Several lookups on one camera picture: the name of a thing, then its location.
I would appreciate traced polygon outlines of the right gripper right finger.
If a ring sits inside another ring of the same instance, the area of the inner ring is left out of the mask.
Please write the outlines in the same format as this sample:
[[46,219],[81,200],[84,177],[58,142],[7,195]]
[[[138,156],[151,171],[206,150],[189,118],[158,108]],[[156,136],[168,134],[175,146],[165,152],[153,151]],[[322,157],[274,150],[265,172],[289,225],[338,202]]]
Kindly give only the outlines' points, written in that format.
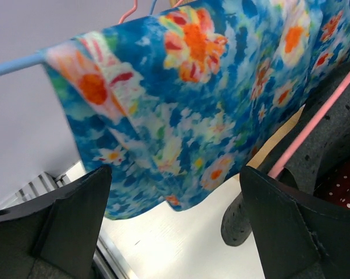
[[350,210],[245,166],[245,208],[266,278],[350,278]]

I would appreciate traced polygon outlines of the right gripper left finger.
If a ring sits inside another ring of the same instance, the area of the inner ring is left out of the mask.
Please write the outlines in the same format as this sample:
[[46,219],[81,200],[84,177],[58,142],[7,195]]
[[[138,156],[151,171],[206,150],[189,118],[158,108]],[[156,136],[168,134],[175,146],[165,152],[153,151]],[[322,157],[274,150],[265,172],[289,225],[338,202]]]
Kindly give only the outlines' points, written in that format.
[[0,278],[89,278],[110,167],[0,210]]

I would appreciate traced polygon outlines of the blue floral skirt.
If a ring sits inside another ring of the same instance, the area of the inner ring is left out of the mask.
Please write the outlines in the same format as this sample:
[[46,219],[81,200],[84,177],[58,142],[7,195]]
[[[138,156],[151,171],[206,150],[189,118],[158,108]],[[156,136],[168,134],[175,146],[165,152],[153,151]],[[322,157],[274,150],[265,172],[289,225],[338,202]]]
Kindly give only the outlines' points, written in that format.
[[350,60],[350,1],[195,1],[43,52],[105,216],[187,210]]

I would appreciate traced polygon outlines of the blue hanger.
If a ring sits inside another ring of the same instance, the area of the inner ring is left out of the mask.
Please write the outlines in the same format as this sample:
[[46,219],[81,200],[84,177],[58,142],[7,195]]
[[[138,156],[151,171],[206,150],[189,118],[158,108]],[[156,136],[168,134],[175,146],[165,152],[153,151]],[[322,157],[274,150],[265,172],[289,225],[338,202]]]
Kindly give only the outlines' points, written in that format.
[[[157,0],[151,1],[151,6],[149,10],[149,15],[152,15],[154,12],[155,5]],[[11,60],[9,62],[4,62],[0,64],[0,76],[4,76],[9,73],[13,73],[19,70],[23,70],[35,65],[41,65],[44,63],[44,56],[41,52]]]

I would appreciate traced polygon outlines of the pink wire hanger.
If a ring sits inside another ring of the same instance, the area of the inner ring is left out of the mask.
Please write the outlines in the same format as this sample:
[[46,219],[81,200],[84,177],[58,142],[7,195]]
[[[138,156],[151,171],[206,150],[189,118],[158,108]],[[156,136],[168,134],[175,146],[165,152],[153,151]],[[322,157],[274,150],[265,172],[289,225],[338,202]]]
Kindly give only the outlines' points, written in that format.
[[138,8],[138,0],[133,0],[133,6],[131,9],[129,9],[127,12],[125,12],[120,20],[119,20],[119,24],[122,24],[130,15],[132,15]]

